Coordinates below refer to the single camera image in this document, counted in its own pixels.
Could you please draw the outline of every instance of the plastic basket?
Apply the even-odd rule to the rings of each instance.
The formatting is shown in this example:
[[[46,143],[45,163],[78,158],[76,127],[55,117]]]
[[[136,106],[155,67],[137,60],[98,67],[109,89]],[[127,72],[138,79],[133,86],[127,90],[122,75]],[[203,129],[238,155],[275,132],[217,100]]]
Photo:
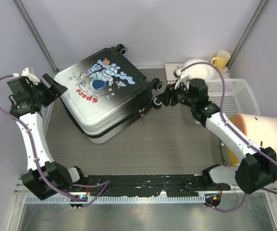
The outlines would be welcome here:
[[[206,81],[210,100],[220,106],[223,84],[221,79]],[[223,111],[228,118],[235,113],[260,116],[259,106],[247,81],[239,78],[225,79]]]

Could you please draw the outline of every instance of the suitcase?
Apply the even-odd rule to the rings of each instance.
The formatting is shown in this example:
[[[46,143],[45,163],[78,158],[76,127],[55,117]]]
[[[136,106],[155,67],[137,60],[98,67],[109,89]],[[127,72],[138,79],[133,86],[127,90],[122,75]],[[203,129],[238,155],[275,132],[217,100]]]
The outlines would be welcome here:
[[[103,143],[143,117],[152,107],[152,89],[164,83],[146,77],[127,60],[119,44],[105,48],[59,72],[55,81],[67,87],[61,96],[66,112],[94,143]]]

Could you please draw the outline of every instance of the white bowl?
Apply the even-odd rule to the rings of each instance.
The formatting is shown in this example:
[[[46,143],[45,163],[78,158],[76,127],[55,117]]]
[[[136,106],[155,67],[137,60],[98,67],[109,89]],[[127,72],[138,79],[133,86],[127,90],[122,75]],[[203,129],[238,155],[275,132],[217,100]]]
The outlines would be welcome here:
[[[183,65],[183,68],[190,64],[198,63],[198,62],[210,63],[204,59],[190,59],[185,62],[185,64]],[[197,64],[186,69],[185,71],[189,74],[190,79],[201,78],[204,80],[210,80],[216,77],[216,70],[212,66],[209,66],[207,64]]]

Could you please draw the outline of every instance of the white cylinder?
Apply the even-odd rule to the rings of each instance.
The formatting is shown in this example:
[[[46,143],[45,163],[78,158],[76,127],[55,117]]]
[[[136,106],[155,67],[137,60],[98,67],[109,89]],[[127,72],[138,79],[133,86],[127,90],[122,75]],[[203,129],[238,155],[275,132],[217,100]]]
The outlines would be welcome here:
[[[230,117],[230,120],[252,141],[263,148],[273,148],[277,154],[277,118],[234,114]],[[224,156],[224,159],[231,165],[237,164],[236,157],[230,150],[228,150],[228,156]]]

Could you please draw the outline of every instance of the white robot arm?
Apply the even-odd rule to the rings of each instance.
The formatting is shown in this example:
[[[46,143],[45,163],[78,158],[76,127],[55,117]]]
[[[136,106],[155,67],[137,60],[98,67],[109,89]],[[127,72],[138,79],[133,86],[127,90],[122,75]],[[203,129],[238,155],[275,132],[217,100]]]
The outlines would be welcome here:
[[[26,124],[31,132],[40,168],[48,174],[46,178],[58,189],[65,190],[73,183],[83,181],[84,175],[78,167],[66,169],[52,158],[45,140],[41,108],[55,101],[67,88],[56,83],[47,74],[43,78],[50,84],[50,88],[28,68],[24,69],[22,75],[14,74],[13,79],[7,82],[13,93],[11,96],[16,102],[11,100],[10,113]],[[23,135],[28,160],[28,173],[22,175],[22,182],[39,199],[44,200],[54,195],[55,191],[41,179],[27,130],[19,122],[16,123]]]
[[[178,75],[184,75],[183,73],[176,71],[175,75],[178,77]],[[181,103],[191,107],[194,119],[218,136],[240,161],[239,166],[215,165],[203,170],[205,184],[237,185],[246,194],[251,194],[275,182],[277,167],[252,147],[276,161],[275,151],[271,147],[263,149],[260,145],[252,142],[229,121],[224,113],[221,114],[220,108],[209,101],[208,87],[203,79],[190,80],[189,88],[187,88],[184,84],[185,78],[185,76],[181,76],[182,81],[179,81],[178,85],[177,83],[169,84],[166,90],[157,96],[157,100],[160,100],[165,106],[175,106]]]

